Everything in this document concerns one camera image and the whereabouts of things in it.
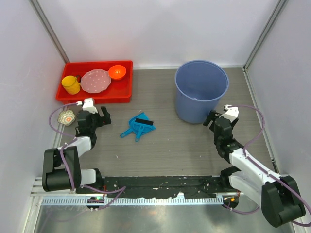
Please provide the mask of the blue plastic bucket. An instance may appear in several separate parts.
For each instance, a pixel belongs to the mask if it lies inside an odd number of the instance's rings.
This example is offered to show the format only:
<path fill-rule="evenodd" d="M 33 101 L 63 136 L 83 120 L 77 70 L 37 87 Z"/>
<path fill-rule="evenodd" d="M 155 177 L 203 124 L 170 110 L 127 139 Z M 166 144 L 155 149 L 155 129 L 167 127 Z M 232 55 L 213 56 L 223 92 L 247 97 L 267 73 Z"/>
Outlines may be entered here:
<path fill-rule="evenodd" d="M 229 77 L 217 64 L 194 60 L 180 66 L 174 76 L 175 111 L 187 123 L 201 124 L 229 89 Z"/>

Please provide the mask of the blue hand brush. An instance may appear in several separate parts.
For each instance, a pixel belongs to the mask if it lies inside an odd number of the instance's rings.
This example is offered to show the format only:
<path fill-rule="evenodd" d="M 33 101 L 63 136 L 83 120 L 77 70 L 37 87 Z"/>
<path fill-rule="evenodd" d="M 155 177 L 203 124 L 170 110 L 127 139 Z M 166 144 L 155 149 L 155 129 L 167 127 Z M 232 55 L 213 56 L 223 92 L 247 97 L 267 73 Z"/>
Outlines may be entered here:
<path fill-rule="evenodd" d="M 155 130 L 153 121 L 136 118 L 133 123 L 133 129 L 136 132 L 135 141 L 138 142 L 143 134 L 149 133 Z"/>

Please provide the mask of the blue dustpan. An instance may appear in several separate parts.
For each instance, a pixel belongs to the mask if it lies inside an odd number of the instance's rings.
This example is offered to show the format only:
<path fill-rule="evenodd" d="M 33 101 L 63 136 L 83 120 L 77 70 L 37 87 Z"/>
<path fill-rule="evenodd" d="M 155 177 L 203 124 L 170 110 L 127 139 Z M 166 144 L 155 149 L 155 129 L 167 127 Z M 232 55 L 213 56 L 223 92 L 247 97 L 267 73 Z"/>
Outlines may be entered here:
<path fill-rule="evenodd" d="M 133 123 L 134 123 L 134 121 L 135 121 L 136 118 L 149 120 L 149 118 L 146 116 L 146 114 L 145 114 L 144 112 L 142 112 L 142 113 L 138 114 L 137 116 L 135 116 L 134 118 L 130 119 L 130 120 L 129 120 L 129 129 L 120 134 L 120 137 L 121 137 L 121 138 L 124 138 L 124 137 L 128 136 L 128 135 L 131 134 L 131 133 L 136 134 L 136 132 L 135 132 L 134 129 L 133 129 Z"/>

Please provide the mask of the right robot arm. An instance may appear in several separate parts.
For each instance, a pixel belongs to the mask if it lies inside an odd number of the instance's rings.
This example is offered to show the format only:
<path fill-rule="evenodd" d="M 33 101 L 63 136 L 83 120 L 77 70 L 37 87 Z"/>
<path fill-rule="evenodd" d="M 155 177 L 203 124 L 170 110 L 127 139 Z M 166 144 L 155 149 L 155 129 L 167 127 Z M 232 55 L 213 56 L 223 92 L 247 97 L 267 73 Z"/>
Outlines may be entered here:
<path fill-rule="evenodd" d="M 232 131 L 238 115 L 236 106 L 226 105 L 223 114 L 210 111 L 203 124 L 213 132 L 219 156 L 232 164 L 221 171 L 220 188 L 226 192 L 237 189 L 247 195 L 273 227 L 295 223 L 310 209 L 302 200 L 295 179 L 269 170 L 234 139 Z"/>

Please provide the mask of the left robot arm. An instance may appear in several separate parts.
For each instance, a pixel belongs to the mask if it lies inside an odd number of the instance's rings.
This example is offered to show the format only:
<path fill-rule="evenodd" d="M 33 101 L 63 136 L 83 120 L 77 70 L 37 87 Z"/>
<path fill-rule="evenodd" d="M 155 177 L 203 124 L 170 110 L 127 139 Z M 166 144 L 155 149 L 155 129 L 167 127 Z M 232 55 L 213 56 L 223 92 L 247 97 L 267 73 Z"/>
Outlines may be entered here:
<path fill-rule="evenodd" d="M 104 189 L 104 179 L 97 168 L 81 169 L 79 157 L 94 148 L 99 127 L 111 124 L 111 116 L 105 106 L 103 115 L 90 110 L 80 110 L 77 114 L 75 137 L 61 147 L 44 152 L 42 187 L 44 191 L 75 190 L 87 187 L 97 194 Z"/>

